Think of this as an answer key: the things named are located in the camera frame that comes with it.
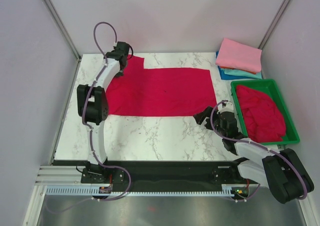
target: gray marble floor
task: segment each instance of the gray marble floor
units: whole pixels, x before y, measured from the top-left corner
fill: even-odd
[[[189,67],[210,70],[217,102],[231,99],[230,81],[220,79],[215,53],[137,53],[144,67]],[[76,89],[91,84],[102,66],[101,54],[83,55],[63,122],[55,160],[87,160],[87,131],[77,111]],[[109,160],[224,161],[237,157],[225,150],[221,138],[193,117],[132,117],[110,115],[104,126]]]

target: red cloth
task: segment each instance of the red cloth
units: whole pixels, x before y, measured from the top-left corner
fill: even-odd
[[[106,90],[109,113],[120,116],[193,116],[214,107],[210,71],[197,68],[144,69],[144,58],[128,60],[124,76]]]
[[[258,143],[282,141],[286,134],[285,120],[267,94],[238,85],[236,96],[250,139]]]

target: white wall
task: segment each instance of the white wall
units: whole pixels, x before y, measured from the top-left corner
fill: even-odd
[[[276,80],[301,142],[293,145],[315,184],[311,201],[320,214],[320,3],[293,0],[262,53],[262,67]]]
[[[76,59],[42,0],[0,0],[0,225],[22,225]]]
[[[258,47],[282,1],[52,0],[81,54],[99,52],[92,34],[100,21],[140,53],[215,52],[223,37]],[[114,35],[101,28],[98,39],[108,49]]]

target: folded cloth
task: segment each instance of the folded cloth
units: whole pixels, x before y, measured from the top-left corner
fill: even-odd
[[[193,116],[217,104],[209,70],[144,69],[144,58],[136,56],[124,76],[112,79],[106,98],[109,113],[120,116]]]
[[[215,53],[215,56],[218,57],[219,51],[217,51]],[[229,74],[225,74],[225,71],[223,71],[222,68],[220,68],[220,66],[218,66],[218,70],[219,70],[219,74],[220,74],[220,78],[222,80],[241,80],[241,79],[250,79],[250,77],[245,77],[245,76],[235,76],[235,75],[229,75]]]
[[[261,49],[250,47],[224,38],[216,64],[229,69],[243,70],[254,74],[261,72]]]
[[[222,68],[221,70],[223,70],[226,75],[245,76],[248,78],[258,79],[258,80],[262,79],[261,72],[257,72],[256,74],[254,74],[254,73],[246,72],[240,69],[229,69],[229,68]]]
[[[275,102],[264,92],[238,85],[236,96],[248,136],[258,143],[279,142],[286,135],[286,123]]]

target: green basket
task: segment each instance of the green basket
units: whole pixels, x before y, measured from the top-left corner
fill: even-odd
[[[258,79],[258,80],[239,80],[239,81],[232,81],[231,82],[231,95],[233,97],[234,106],[236,112],[239,117],[240,126],[242,129],[242,133],[244,135],[248,135],[244,116],[242,115],[239,100],[236,94],[236,87],[238,85],[244,85],[248,88],[261,91],[269,95],[272,100],[275,102],[276,106],[278,107],[279,111],[282,113],[285,121],[286,131],[285,136],[282,137],[283,141],[279,142],[263,142],[262,145],[288,145],[288,144],[297,144],[300,142],[300,138],[296,127],[292,121],[288,108],[285,104],[284,99],[277,87],[276,82],[273,79]]]

